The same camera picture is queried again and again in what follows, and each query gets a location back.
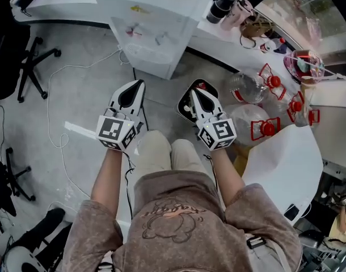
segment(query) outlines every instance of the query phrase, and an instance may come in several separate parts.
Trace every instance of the bag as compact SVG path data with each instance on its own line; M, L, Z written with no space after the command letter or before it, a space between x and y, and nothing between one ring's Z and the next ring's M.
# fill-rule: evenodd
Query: bag
M260 14L257 14L254 21L246 19L244 23L240 26L241 45L242 45L241 38L243 36L254 42L253 48L256 47L256 41L254 40L254 37L262 37L268 31L274 31L274 27L275 27L274 22L271 22L268 19L260 16Z
M245 234L253 272L292 272L281 247L272 240Z

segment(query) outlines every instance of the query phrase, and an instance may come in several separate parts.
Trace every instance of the clear plastic container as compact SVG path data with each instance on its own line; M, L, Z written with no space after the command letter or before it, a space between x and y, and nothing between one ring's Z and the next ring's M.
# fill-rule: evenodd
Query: clear plastic container
M271 76L267 82L255 71L234 74L227 88L240 103L258 104L270 96L270 90L281 86L280 78Z
M246 146L256 146L276 134L280 128L278 118L270 118L259 106L230 105L225 108L227 116L232 119L237 138L236 141Z
M294 95L286 91L281 100L268 99L262 103L262 107L270 117L279 117L281 126L304 126L303 103L301 92Z

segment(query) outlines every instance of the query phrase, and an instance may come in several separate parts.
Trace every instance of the red cap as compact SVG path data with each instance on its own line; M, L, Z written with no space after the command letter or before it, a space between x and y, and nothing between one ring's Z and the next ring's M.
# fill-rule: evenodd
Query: red cap
M268 78L268 84L272 88L277 88L281 84L281 80L277 75L272 75Z
M300 112L302 110L302 103L300 102L292 102L292 110L295 112Z
M261 126L261 132L265 136L274 136L275 135L275 126L269 122L264 122Z

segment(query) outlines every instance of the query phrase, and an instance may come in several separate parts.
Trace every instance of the black thermos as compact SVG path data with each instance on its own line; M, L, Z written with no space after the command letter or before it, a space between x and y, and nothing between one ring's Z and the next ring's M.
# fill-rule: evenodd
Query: black thermos
M232 4L235 0L213 0L211 9L207 14L207 20L217 24L220 20L229 13Z

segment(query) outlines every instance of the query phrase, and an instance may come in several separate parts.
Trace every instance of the office chair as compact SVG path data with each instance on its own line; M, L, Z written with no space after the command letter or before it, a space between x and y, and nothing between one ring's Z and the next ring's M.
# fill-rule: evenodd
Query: office chair
M12 153L12 148L8 148L6 150L6 166L0 162L0 209L4 209L12 216L16 216L16 211L11 200L11 195L18 197L20 196L20 194L22 194L29 201L35 201L36 197L34 195L28 196L27 193L22 189L22 187L17 183L16 179L19 176L30 172L32 169L28 166L25 170L17 173L16 175L13 174L10 164L10 154Z
M20 70L23 70L18 91L18 102L24 102L23 88L27 77L46 99L48 94L42 90L33 68L42 60L54 54L61 56L61 51L57 48L35 58L37 44L42 44L43 39L36 37L30 50L26 50L30 37L30 26L17 22L12 14L9 0L0 0L0 100L9 97L14 93Z

